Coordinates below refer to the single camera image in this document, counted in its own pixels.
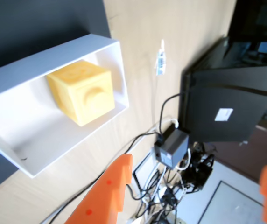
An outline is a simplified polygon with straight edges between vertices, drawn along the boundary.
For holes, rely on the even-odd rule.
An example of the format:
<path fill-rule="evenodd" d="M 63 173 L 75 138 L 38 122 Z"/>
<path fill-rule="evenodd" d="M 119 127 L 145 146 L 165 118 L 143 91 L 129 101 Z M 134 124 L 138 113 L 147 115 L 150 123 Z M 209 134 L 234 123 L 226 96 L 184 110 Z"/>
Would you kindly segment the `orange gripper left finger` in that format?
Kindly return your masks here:
<path fill-rule="evenodd" d="M 67 219 L 67 224 L 115 224 L 123 211 L 126 185 L 132 180 L 133 156 L 120 155 L 101 175 Z"/>

